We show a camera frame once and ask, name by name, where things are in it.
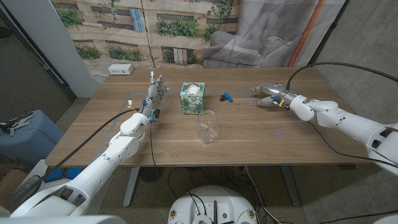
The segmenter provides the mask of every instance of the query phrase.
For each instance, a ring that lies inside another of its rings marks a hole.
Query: white robotic arm
[[[159,106],[167,86],[164,80],[150,74],[150,87],[143,107],[123,122],[121,130],[109,147],[83,172],[66,184],[43,190],[26,200],[14,213],[15,217],[65,217],[85,214],[90,202],[122,161],[133,156],[145,137],[146,126],[159,117]]]
[[[349,113],[334,101],[308,101],[305,96],[286,91],[280,83],[265,83],[251,90],[261,90],[269,96],[257,101],[255,106],[276,104],[291,109],[303,121],[316,119],[320,126],[339,129],[361,142],[368,150],[368,157],[398,166],[398,123],[381,124]],[[375,162],[378,166],[398,176],[398,168]]]

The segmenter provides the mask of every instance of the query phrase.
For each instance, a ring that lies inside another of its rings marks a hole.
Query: table leg
[[[129,182],[127,183],[126,193],[124,194],[123,207],[129,207],[132,195],[137,184],[139,167],[131,168]]]
[[[281,166],[280,170],[282,171],[282,176],[285,180],[286,188],[289,192],[292,205],[295,207],[299,207],[301,204],[299,199],[299,193],[297,193],[296,184],[294,182],[293,173],[290,169],[290,166]]]

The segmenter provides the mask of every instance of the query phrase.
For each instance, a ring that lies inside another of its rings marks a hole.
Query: gray curtain
[[[285,67],[318,0],[242,0],[236,35],[217,31],[205,68]]]

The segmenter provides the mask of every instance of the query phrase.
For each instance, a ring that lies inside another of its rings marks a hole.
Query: power strip
[[[131,64],[112,64],[108,70],[111,75],[130,75],[134,69]]]

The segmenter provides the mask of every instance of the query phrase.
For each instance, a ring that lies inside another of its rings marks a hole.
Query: printed backdrop
[[[91,76],[308,63],[344,0],[52,0]]]

